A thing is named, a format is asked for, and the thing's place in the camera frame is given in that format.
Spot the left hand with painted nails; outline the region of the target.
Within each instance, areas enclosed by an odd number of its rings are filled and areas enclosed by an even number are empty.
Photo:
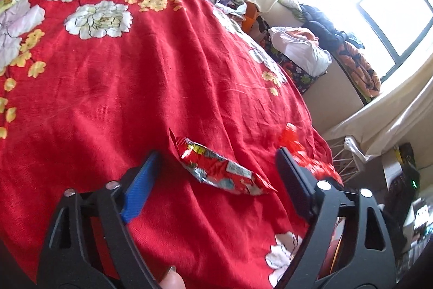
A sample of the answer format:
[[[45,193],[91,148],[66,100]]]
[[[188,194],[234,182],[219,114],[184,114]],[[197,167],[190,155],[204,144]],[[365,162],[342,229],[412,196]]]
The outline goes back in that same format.
[[[176,267],[171,265],[159,283],[161,289],[185,289],[185,283]]]

